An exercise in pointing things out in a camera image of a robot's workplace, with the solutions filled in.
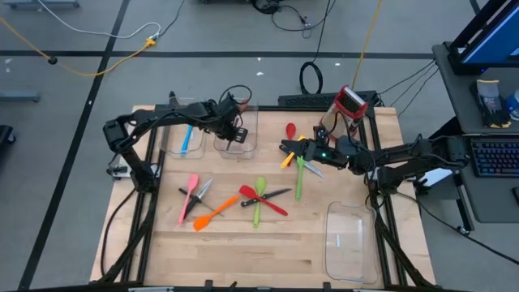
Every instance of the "yellow cable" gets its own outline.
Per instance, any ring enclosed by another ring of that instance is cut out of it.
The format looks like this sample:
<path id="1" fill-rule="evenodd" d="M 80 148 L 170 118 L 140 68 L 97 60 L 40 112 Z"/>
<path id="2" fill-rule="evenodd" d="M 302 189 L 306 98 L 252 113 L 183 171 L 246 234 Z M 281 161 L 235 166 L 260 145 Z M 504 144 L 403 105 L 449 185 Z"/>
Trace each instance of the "yellow cable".
<path id="1" fill-rule="evenodd" d="M 357 75 L 360 71 L 360 65 L 364 59 L 364 54 L 367 50 L 367 44 L 370 42 L 371 32 L 373 32 L 373 27 L 375 26 L 376 18 L 379 16 L 380 7 L 382 6 L 382 0 L 379 0 L 379 3 L 376 5 L 375 14 L 373 15 L 373 19 L 371 20 L 370 29 L 367 31 L 366 40 L 364 41 L 364 48 L 362 49 L 362 53 L 360 54 L 360 59 L 358 60 L 357 70 L 355 71 L 354 82 L 351 84 L 351 89 L 355 89 L 355 84 L 357 83 Z"/>
<path id="2" fill-rule="evenodd" d="M 4 18 L 0 17 L 0 22 L 2 22 L 12 33 L 15 34 L 15 36 L 17 36 L 20 40 L 22 40 L 25 44 L 27 44 L 28 46 L 30 46 L 34 51 L 36 51 L 38 54 L 40 54 L 43 58 L 46 58 L 47 60 L 50 60 L 51 57 L 48 55 L 48 54 L 45 54 L 43 53 L 41 50 L 39 50 L 35 45 L 33 45 L 30 41 L 28 41 L 24 36 L 22 36 L 21 34 L 19 34 L 19 32 L 16 31 L 15 28 L 13 28 Z M 151 46 L 154 46 L 156 44 L 156 42 L 152 39 L 146 39 L 146 45 L 144 45 L 142 48 L 140 48 L 138 51 L 136 51 L 135 53 L 131 54 L 130 56 L 128 57 L 125 57 L 125 58 L 122 58 L 121 60 L 119 60 L 118 62 L 116 62 L 112 67 L 102 71 L 102 72 L 98 72 L 98 73 L 83 73 L 83 72 L 79 72 L 77 71 L 76 69 L 73 69 L 73 68 L 70 68 L 69 66 L 67 65 L 64 65 L 64 64 L 61 64 L 60 62 L 58 62 L 57 64 L 69 71 L 70 73 L 74 73 L 76 75 L 79 75 L 79 76 L 85 76 L 85 77 L 91 77 L 91 76 L 99 76 L 99 75 L 103 75 L 103 74 L 106 74 L 110 71 L 112 71 L 113 69 L 115 69 L 115 67 L 121 65 L 121 63 L 127 61 L 128 59 L 130 58 L 133 58 L 135 57 L 136 55 L 140 54 L 142 51 L 144 51 L 145 49 L 151 47 Z"/>

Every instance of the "desk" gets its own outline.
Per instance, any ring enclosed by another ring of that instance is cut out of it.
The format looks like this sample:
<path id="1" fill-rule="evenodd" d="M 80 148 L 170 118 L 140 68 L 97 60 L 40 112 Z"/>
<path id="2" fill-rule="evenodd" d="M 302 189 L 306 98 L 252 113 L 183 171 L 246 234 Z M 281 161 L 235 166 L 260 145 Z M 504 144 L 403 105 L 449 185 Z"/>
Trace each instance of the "desk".
<path id="1" fill-rule="evenodd" d="M 491 68 L 481 76 L 457 76 L 448 62 L 447 48 L 444 45 L 435 45 L 432 47 L 432 51 L 456 114 L 456 117 L 447 122 L 432 137 L 438 135 L 481 134 L 519 135 L 519 122 L 516 121 L 512 121 L 512 125 L 507 129 L 485 127 L 476 101 L 469 90 L 469 86 L 476 79 L 499 79 L 500 93 L 503 97 L 508 97 L 519 87 L 519 69 Z M 482 223 L 519 222 L 519 208 L 511 192 L 513 187 L 519 186 L 519 182 L 516 179 L 477 178 L 474 176 L 474 171 L 470 166 L 460 171 L 460 177 L 465 186 L 476 220 Z M 469 217 L 464 219 L 464 225 L 468 230 L 473 229 L 471 226 L 467 226 L 472 225 Z"/>
<path id="2" fill-rule="evenodd" d="M 135 108 L 152 109 L 153 106 Z M 395 109 L 381 108 L 375 112 L 382 146 L 401 144 Z M 204 202 L 212 206 L 217 206 L 236 194 L 243 184 L 254 186 L 255 179 L 260 175 L 267 179 L 267 191 L 285 187 L 295 189 L 297 169 L 294 164 L 284 170 L 280 168 L 285 154 L 277 146 L 284 139 L 286 123 L 295 123 L 298 127 L 297 135 L 313 136 L 312 126 L 318 123 L 321 116 L 322 113 L 260 111 L 259 143 L 255 157 L 251 160 L 222 159 L 212 147 L 214 135 L 207 137 L 205 154 L 200 160 L 179 160 L 167 156 L 144 284 L 203 286 L 206 279 L 211 279 L 214 286 L 229 286 L 237 281 L 239 286 L 245 287 L 322 288 L 323 282 L 329 281 L 332 288 L 359 287 L 359 284 L 332 280 L 324 270 L 323 260 L 328 205 L 333 201 L 364 204 L 367 195 L 362 176 L 355 176 L 348 170 L 338 171 L 316 163 L 326 179 L 305 172 L 301 202 L 295 201 L 294 191 L 272 198 L 272 202 L 284 208 L 289 216 L 283 217 L 270 208 L 263 207 L 257 230 L 252 227 L 254 208 L 241 208 L 238 204 L 223 212 L 225 218 L 215 217 L 199 233 L 193 230 L 192 222 L 195 217 L 208 213 L 203 206 L 193 209 L 187 217 L 187 223 L 176 226 L 184 200 L 184 196 L 178 193 L 178 188 L 184 187 L 189 173 L 199 174 L 199 185 L 214 178 L 204 197 Z M 174 128 L 171 129 L 169 140 L 174 138 Z M 147 140 L 145 136 L 135 146 L 141 157 L 144 157 Z M 114 183 L 106 220 L 132 188 L 130 180 Z M 409 183 L 402 184 L 400 191 L 414 195 Z M 134 206 L 135 197 L 120 210 L 110 228 L 106 250 L 107 266 L 117 259 L 127 244 Z M 402 249 L 423 276 L 434 282 L 416 203 L 394 196 L 393 208 Z M 387 250 L 392 282 L 397 283 L 394 257 L 391 250 Z M 101 276 L 100 253 L 101 242 L 92 268 L 93 280 Z M 134 266 L 139 254 L 138 249 L 134 254 Z M 375 265 L 380 265 L 378 256 L 375 257 Z M 130 279 L 134 279 L 135 274 L 136 268 L 133 268 Z M 382 288 L 382 277 L 379 275 L 378 281 L 368 287 Z"/>

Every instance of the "clear plastic container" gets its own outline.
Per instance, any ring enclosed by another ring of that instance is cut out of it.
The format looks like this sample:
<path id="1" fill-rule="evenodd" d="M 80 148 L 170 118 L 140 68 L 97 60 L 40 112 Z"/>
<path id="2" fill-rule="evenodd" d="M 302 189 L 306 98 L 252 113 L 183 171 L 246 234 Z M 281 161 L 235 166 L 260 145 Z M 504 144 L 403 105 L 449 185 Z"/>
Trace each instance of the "clear plastic container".
<path id="1" fill-rule="evenodd" d="M 177 98 L 177 105 L 189 105 L 193 102 L 201 102 L 204 101 L 202 99 L 197 98 Z M 166 151 L 171 157 L 175 159 L 200 159 L 204 156 L 205 153 L 205 132 L 201 131 L 197 127 L 191 128 L 191 134 L 188 137 L 188 144 L 186 151 L 182 150 L 182 146 L 184 145 L 184 141 L 187 137 L 187 132 L 189 129 L 189 125 L 175 125 L 165 127 L 165 129 L 169 128 L 169 136 L 168 143 L 161 143 L 161 149 Z"/>
<path id="2" fill-rule="evenodd" d="M 326 273 L 334 280 L 374 284 L 375 213 L 364 205 L 332 202 L 326 218 Z"/>
<path id="3" fill-rule="evenodd" d="M 254 157 L 258 140 L 258 103 L 249 101 L 247 108 L 242 113 L 243 124 L 241 127 L 248 130 L 247 137 L 243 143 L 231 142 L 218 139 L 215 136 L 212 146 L 225 159 L 251 159 Z M 240 118 L 236 117 L 235 123 L 240 125 Z"/>

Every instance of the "pink spatula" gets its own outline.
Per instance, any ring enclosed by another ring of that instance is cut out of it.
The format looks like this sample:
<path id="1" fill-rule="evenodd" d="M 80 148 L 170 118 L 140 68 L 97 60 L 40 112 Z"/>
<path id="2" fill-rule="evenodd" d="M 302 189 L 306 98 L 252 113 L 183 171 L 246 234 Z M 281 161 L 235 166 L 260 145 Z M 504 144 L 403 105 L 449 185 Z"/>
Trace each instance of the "pink spatula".
<path id="1" fill-rule="evenodd" d="M 182 222 L 184 221 L 184 215 L 186 215 L 187 203 L 189 203 L 189 199 L 191 198 L 191 193 L 193 192 L 193 190 L 195 190 L 197 184 L 198 184 L 198 174 L 190 174 L 189 180 L 187 181 L 186 199 L 184 200 L 184 206 L 182 207 L 182 211 L 180 212 L 180 215 L 178 216 L 177 225 L 181 225 Z"/>

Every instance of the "wooden tabletop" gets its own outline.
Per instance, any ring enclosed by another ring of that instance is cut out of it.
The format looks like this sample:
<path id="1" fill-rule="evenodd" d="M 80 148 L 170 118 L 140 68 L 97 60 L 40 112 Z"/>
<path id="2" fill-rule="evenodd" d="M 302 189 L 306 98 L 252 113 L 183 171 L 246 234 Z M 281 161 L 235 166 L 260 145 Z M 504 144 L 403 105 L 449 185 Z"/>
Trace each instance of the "wooden tabletop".
<path id="1" fill-rule="evenodd" d="M 151 105 L 136 106 L 135 110 L 152 108 Z M 401 144 L 395 109 L 377 108 L 375 112 L 382 147 Z M 293 122 L 297 127 L 297 135 L 312 137 L 312 127 L 319 122 L 321 116 L 322 113 L 309 112 L 259 112 L 258 144 L 254 157 L 249 160 L 223 159 L 213 147 L 214 135 L 206 135 L 205 152 L 200 159 L 166 156 L 144 284 L 203 286 L 205 280 L 211 279 L 215 286 L 229 286 L 237 281 L 238 286 L 247 287 L 320 288 L 323 282 L 329 281 L 333 288 L 382 288 L 380 261 L 374 242 L 365 243 L 365 248 L 368 251 L 373 250 L 373 253 L 364 254 L 365 257 L 371 257 L 378 271 L 378 278 L 373 284 L 333 280 L 328 276 L 325 267 L 328 206 L 332 202 L 363 206 L 367 187 L 362 182 L 362 176 L 314 161 L 314 165 L 323 171 L 325 179 L 305 171 L 302 200 L 298 202 L 295 200 L 297 164 L 293 163 L 286 169 L 280 168 L 286 155 L 277 147 L 285 138 L 286 124 Z M 366 125 L 370 143 L 369 123 Z M 178 140 L 183 140 L 184 132 L 179 127 L 170 128 L 170 147 L 177 144 Z M 141 157 L 144 157 L 147 143 L 146 135 L 135 146 Z M 204 203 L 214 208 L 236 195 L 241 185 L 254 187 L 259 176 L 266 178 L 267 191 L 293 188 L 292 191 L 270 199 L 273 204 L 286 210 L 289 216 L 284 217 L 262 205 L 259 228 L 254 229 L 252 218 L 255 208 L 242 208 L 235 204 L 223 212 L 225 217 L 216 216 L 208 227 L 195 232 L 192 222 L 198 216 L 210 213 L 204 206 L 197 205 L 188 215 L 187 221 L 177 226 L 178 214 L 185 198 L 178 189 L 186 186 L 191 173 L 199 175 L 199 187 L 213 178 Z M 129 179 L 114 183 L 106 220 L 132 188 Z M 407 182 L 402 183 L 399 190 L 414 196 L 412 185 Z M 423 276 L 428 281 L 435 282 L 418 206 L 399 196 L 394 196 L 392 202 L 402 249 Z M 127 244 L 134 207 L 135 195 L 121 208 L 110 227 L 106 268 L 118 258 Z M 394 257 L 387 245 L 386 247 L 392 280 L 396 283 Z M 345 247 L 345 251 L 343 258 L 351 259 L 345 264 L 351 265 L 359 259 L 355 248 L 348 250 Z M 92 268 L 93 280 L 101 276 L 100 253 L 101 241 Z M 134 267 L 139 256 L 138 247 L 134 254 Z M 352 267 L 352 274 L 355 274 L 358 268 Z M 135 278 L 136 268 L 132 269 L 132 273 Z"/>

